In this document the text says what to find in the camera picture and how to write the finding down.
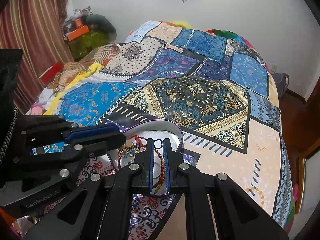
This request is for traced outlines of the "purple heart-shaped jewelry box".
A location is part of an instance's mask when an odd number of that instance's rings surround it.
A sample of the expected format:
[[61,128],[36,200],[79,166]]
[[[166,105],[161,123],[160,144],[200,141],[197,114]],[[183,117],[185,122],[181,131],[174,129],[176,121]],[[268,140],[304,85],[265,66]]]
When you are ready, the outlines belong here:
[[153,197],[168,195],[165,185],[164,140],[169,139],[171,148],[177,152],[182,147],[182,130],[167,120],[146,121],[123,131],[125,143],[111,150],[107,156],[116,171],[134,162],[135,156],[146,149],[147,140],[153,140],[153,172],[152,188],[149,193]]

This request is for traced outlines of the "yellow printed cloth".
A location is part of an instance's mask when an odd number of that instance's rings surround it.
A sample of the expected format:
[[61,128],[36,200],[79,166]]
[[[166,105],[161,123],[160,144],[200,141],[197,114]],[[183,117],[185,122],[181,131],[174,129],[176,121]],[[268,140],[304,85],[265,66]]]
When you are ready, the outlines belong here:
[[81,81],[84,81],[88,77],[92,76],[99,70],[101,70],[102,65],[100,63],[93,63],[89,66],[88,70],[82,70],[77,76],[73,79],[73,81],[62,91],[58,92],[57,95],[53,98],[52,102],[49,105],[49,108],[46,110],[44,115],[58,115],[59,110],[57,110],[57,106],[60,102],[61,97],[75,85],[79,84]]

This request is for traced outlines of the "brown patterned blanket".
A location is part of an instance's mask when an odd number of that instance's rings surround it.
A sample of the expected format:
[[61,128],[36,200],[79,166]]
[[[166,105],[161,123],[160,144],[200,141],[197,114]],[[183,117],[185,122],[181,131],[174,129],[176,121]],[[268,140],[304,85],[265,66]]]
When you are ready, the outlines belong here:
[[62,92],[76,78],[78,74],[84,76],[89,72],[89,67],[93,63],[99,63],[103,67],[119,53],[119,47],[116,43],[107,44],[93,49],[80,62],[67,62],[63,69],[55,74],[52,82],[46,88],[53,89],[54,93]]

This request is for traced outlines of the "red box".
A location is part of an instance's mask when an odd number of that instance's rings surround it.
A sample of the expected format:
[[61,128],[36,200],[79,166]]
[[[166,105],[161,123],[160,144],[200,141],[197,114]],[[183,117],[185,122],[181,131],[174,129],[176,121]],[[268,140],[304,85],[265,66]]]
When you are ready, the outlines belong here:
[[39,76],[39,80],[44,84],[48,85],[50,82],[54,80],[54,77],[57,73],[63,70],[62,62],[57,62],[51,67],[49,67],[44,73]]

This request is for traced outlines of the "orange box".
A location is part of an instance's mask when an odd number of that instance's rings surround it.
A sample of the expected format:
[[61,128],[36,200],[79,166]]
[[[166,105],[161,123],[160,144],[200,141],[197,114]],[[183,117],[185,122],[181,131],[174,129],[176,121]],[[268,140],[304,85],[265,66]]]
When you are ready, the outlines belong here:
[[80,27],[79,29],[74,30],[71,33],[67,34],[67,39],[68,41],[72,41],[78,37],[80,37],[81,35],[84,35],[86,33],[89,32],[89,28],[87,25],[83,25],[82,27]]

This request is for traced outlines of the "dark green round cushion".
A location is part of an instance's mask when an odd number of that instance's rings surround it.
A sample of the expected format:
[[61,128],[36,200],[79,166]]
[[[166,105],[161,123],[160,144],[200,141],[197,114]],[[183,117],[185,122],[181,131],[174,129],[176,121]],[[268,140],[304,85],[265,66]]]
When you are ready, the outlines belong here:
[[117,38],[117,31],[111,22],[103,15],[92,14],[85,18],[86,25],[94,25],[99,30],[104,31],[108,35],[110,42],[114,42]]

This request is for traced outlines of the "blue patchwork bedspread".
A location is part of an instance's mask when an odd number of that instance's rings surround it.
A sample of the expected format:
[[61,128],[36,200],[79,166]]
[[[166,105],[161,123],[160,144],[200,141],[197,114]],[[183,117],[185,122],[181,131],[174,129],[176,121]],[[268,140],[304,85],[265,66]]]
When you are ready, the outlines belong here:
[[243,37],[148,21],[106,66],[68,90],[59,115],[124,131],[153,119],[183,133],[184,160],[228,174],[286,231],[295,208],[276,83]]

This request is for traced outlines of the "striped brown curtain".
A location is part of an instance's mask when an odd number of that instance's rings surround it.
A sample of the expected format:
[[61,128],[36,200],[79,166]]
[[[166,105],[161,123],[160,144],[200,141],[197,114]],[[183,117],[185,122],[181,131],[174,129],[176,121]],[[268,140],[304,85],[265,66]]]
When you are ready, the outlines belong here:
[[39,79],[57,62],[72,61],[62,35],[68,0],[9,0],[1,12],[1,48],[22,49],[14,103],[26,113],[43,91]]

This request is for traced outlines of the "brown wooden wardrobe frame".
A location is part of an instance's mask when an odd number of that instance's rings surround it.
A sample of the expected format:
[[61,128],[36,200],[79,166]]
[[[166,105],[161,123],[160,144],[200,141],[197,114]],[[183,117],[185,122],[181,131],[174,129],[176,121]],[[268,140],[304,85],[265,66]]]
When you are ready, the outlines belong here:
[[279,106],[292,184],[296,188],[295,208],[299,213],[305,179],[304,161],[319,149],[319,82],[308,100],[288,89],[280,99]]

